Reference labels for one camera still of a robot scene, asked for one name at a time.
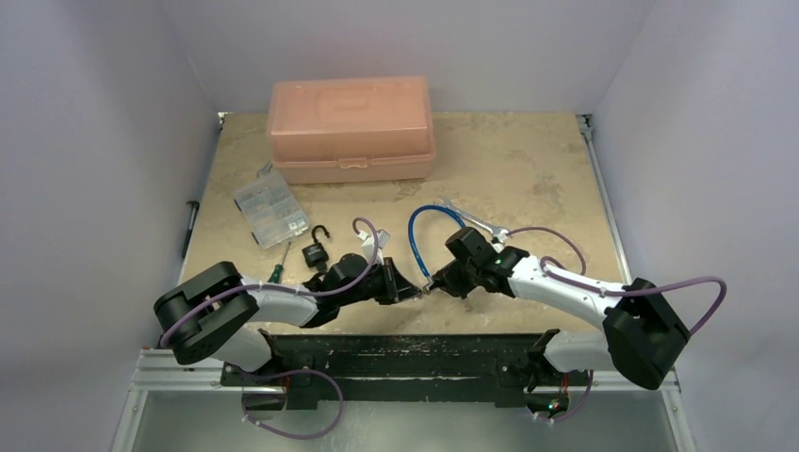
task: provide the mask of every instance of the white enclosure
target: white enclosure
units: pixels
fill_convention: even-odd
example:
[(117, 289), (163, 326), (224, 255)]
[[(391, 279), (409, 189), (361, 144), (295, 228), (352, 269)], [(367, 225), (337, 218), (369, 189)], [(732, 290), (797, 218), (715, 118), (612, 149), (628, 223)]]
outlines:
[[(218, 111), (426, 74), (435, 110), (593, 113), (633, 274), (725, 277), (677, 372), (699, 450), (795, 450), (799, 3), (8, 0), (3, 450), (107, 450), (176, 279)], [(686, 323), (713, 289), (669, 299)]]

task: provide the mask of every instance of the black padlock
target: black padlock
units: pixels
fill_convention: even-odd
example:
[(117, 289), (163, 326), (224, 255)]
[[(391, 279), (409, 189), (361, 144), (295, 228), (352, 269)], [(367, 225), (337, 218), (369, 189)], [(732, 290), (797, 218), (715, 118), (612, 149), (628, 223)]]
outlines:
[(308, 265), (309, 268), (315, 268), (317, 271), (324, 272), (327, 271), (327, 261), (330, 259), (330, 256), (327, 255), (327, 251), (317, 239), (318, 229), (321, 229), (325, 233), (325, 236), (330, 238), (330, 233), (327, 232), (327, 228), (321, 224), (314, 226), (314, 229), (311, 230), (311, 237), (314, 238), (314, 243), (302, 249), (302, 257), (305, 258), (305, 264)]

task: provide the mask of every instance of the gray floor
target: gray floor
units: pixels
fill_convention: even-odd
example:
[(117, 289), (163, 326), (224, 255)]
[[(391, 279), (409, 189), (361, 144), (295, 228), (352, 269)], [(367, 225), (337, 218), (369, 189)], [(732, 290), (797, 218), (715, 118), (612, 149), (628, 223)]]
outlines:
[[(526, 410), (486, 403), (347, 402), (341, 424), (314, 441), (280, 438), (240, 422), (240, 394), (149, 397), (136, 451), (677, 450), (659, 392), (593, 393), (579, 415), (554, 428), (533, 424)], [(317, 411), (285, 412), (271, 424), (311, 433), (325, 427), (335, 409), (334, 402), (322, 402)]]

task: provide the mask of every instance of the black metal base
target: black metal base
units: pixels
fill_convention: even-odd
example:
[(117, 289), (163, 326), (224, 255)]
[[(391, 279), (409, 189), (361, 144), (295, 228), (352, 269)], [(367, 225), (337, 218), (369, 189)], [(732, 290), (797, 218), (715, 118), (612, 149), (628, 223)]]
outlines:
[[(347, 400), (494, 402), (498, 408), (538, 402), (526, 394), (533, 385), (560, 385), (560, 375), (541, 372), (531, 350), (542, 334), (326, 335), (273, 336), (283, 356), (270, 374), (307, 366), (330, 375)], [(587, 375), (569, 374), (574, 385)], [(262, 386), (247, 376), (222, 372), (225, 386)], [(270, 385), (279, 385), (273, 381)], [(292, 377), (290, 410), (314, 409), (336, 400), (324, 379)]]

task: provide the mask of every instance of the wooden table surface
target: wooden table surface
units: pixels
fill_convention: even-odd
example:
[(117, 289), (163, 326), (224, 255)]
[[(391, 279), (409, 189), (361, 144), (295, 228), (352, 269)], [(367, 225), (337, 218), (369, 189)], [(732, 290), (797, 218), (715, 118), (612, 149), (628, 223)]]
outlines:
[[(571, 113), (436, 113), (433, 128), (438, 156), (426, 180), (362, 184), (291, 186), (313, 224), (332, 234), (322, 238), (329, 264), (347, 252), (360, 252), (351, 231), (354, 217), (369, 218), (391, 233), (385, 256), (421, 286), (426, 281), (408, 245), (408, 217), (439, 196), (479, 218), (509, 229), (540, 225), (575, 241), (585, 254), (588, 274), (621, 281), (611, 231), (594, 172), (577, 121)], [(284, 246), (258, 247), (246, 219), (236, 209), (233, 193), (255, 179), (268, 161), (267, 115), (229, 114), (225, 118), (182, 281), (219, 261), (232, 261), (244, 275), (265, 281)], [(457, 225), (448, 216), (425, 212), (416, 219), (416, 243), (434, 272), (451, 260), (445, 240)], [(294, 240), (282, 283), (307, 281), (301, 249), (310, 234)], [(579, 269), (573, 252), (556, 237), (523, 233), (507, 242), (530, 254), (557, 257)], [(478, 288), (468, 299), (437, 291), (423, 299), (394, 306), (362, 301), (341, 310), (335, 321), (312, 330), (261, 324), (273, 333), (489, 333), (538, 332), (552, 328), (589, 331), (571, 315), (523, 299), (488, 294)]]

